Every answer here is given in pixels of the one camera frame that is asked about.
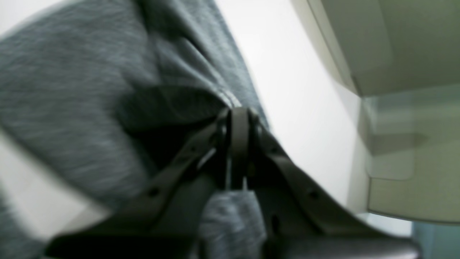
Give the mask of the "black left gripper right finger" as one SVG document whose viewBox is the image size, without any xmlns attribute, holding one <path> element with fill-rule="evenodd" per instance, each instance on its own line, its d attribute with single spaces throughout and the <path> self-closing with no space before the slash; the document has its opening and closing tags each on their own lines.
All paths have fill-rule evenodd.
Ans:
<svg viewBox="0 0 460 259">
<path fill-rule="evenodd" d="M 256 195 L 265 259 L 419 259 L 410 239 L 351 215 L 284 152 L 251 109 L 237 109 L 237 187 Z"/>
</svg>

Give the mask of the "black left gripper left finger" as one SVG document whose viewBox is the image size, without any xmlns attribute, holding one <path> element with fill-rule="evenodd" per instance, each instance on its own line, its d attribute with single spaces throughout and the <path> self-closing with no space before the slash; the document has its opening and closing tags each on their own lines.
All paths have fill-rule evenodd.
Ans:
<svg viewBox="0 0 460 259">
<path fill-rule="evenodd" d="M 233 111 L 225 109 L 171 163 L 106 220 L 54 238 L 52 259 L 187 259 L 202 243 L 203 210 L 226 182 Z"/>
</svg>

